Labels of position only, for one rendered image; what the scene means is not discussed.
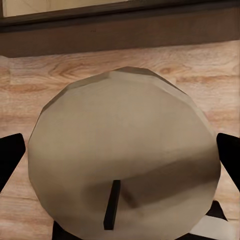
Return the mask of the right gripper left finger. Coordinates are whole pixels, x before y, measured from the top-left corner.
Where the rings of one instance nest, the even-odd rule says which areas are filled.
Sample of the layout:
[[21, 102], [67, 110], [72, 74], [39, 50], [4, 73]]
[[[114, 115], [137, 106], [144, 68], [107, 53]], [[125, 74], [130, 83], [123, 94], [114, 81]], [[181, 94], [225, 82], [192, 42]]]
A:
[[22, 133], [0, 138], [0, 193], [25, 152]]

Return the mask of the pillar candle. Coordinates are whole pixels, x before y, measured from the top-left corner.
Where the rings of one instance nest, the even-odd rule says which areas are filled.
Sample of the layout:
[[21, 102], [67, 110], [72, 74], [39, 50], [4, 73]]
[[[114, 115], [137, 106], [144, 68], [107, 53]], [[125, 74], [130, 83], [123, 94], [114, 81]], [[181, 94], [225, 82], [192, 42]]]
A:
[[189, 233], [211, 209], [222, 168], [194, 100], [132, 66], [69, 83], [42, 108], [27, 155], [41, 207], [82, 240]]

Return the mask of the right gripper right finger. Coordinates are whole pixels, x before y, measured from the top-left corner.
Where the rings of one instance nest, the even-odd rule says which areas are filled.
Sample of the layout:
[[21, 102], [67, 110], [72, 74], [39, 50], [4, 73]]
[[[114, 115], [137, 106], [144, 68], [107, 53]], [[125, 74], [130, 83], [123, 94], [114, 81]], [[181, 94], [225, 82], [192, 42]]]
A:
[[220, 162], [240, 191], [240, 138], [219, 133], [216, 141]]

